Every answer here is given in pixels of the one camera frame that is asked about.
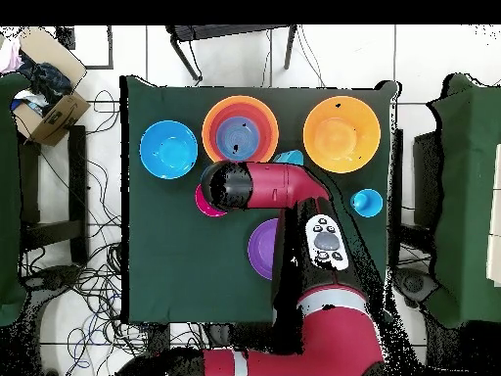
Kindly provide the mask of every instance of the small blue cup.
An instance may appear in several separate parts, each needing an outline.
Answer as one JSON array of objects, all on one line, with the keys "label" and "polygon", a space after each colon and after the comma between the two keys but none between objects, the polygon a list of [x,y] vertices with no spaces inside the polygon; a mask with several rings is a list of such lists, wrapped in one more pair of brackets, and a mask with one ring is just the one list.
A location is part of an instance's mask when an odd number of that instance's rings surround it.
[{"label": "small blue cup", "polygon": [[291,165],[303,165],[304,156],[300,150],[292,150],[286,153],[280,153],[275,156],[273,163],[289,163]]},{"label": "small blue cup", "polygon": [[360,216],[364,217],[376,216],[383,208],[383,198],[373,189],[355,193],[349,203]]}]

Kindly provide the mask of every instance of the table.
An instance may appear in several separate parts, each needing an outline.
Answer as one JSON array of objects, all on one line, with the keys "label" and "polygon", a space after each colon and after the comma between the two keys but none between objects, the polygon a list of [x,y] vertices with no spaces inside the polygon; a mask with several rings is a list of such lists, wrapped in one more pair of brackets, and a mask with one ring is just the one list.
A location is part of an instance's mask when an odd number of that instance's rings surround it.
[{"label": "table", "polygon": [[501,142],[501,90],[454,74],[429,103],[443,148],[441,214],[434,229],[432,274],[441,288],[425,305],[447,328],[481,320],[501,323],[501,288],[486,278],[496,146]]},{"label": "table", "polygon": [[21,187],[16,124],[10,111],[13,97],[29,86],[20,73],[0,76],[0,327],[20,315],[26,292],[18,281],[21,243]]},{"label": "table", "polygon": [[[398,92],[396,82],[382,82],[377,88],[367,90],[192,88],[155,87],[134,76],[123,76],[120,90],[122,140],[125,152],[128,150],[128,165],[125,160],[124,169],[129,173],[130,202],[130,211],[124,213],[129,216],[130,226],[123,235],[124,241],[128,237],[129,258],[129,269],[123,280],[125,320],[164,324],[269,322],[272,319],[271,283],[251,267],[247,245],[255,227],[277,217],[277,211],[234,211],[210,218],[198,211],[194,201],[196,186],[211,163],[202,145],[205,115],[218,101],[232,95],[252,96],[272,110],[280,130],[277,153],[303,151],[304,164],[333,193],[347,244],[352,252],[365,249],[357,246],[356,238],[350,237],[359,231],[372,258],[364,264],[364,269],[377,274],[382,284],[387,265],[387,210],[376,217],[363,218],[348,204],[351,195],[364,188],[387,194],[390,137],[394,128],[390,102]],[[327,173],[307,156],[302,128],[307,115],[319,102],[343,95],[359,98],[373,109],[382,127],[381,143],[374,158],[361,169],[347,174]],[[153,177],[139,157],[143,133],[164,119],[184,123],[199,142],[195,166],[176,180]]]}]

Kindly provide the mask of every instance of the purple bowl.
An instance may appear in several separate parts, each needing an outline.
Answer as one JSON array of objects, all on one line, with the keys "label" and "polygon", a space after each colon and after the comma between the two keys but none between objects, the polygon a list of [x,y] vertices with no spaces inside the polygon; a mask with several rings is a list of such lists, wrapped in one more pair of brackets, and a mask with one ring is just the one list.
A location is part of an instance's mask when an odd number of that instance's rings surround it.
[{"label": "purple bowl", "polygon": [[250,264],[261,277],[268,280],[271,280],[277,223],[277,218],[262,222],[255,228],[249,239]]}]

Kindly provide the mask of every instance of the light blue bowl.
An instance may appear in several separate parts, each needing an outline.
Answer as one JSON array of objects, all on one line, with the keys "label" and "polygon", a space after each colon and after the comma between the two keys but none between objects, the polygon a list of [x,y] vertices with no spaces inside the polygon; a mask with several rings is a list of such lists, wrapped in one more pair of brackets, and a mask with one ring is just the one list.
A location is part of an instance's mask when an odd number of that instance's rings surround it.
[{"label": "light blue bowl", "polygon": [[300,150],[292,150],[290,152],[280,153],[275,156],[273,163],[289,163],[291,165],[303,165],[304,156]]},{"label": "light blue bowl", "polygon": [[147,171],[160,179],[176,179],[192,169],[199,146],[193,132],[177,121],[151,125],[141,138],[139,153]]}]

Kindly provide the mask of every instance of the orange bowl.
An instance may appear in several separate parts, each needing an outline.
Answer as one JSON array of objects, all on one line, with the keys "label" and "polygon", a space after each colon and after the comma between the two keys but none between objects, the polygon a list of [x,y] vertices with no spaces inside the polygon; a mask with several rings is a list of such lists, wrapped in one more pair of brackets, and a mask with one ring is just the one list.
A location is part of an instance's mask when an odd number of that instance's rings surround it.
[{"label": "orange bowl", "polygon": [[255,123],[259,141],[255,152],[247,162],[268,162],[277,148],[278,123],[271,110],[261,101],[243,95],[225,98],[214,105],[205,116],[202,127],[202,142],[213,162],[227,160],[216,144],[219,125],[228,118],[246,117]]},{"label": "orange bowl", "polygon": [[348,173],[373,158],[381,129],[376,114],[363,101],[333,97],[309,113],[302,138],[306,153],[317,165],[334,173]]}]

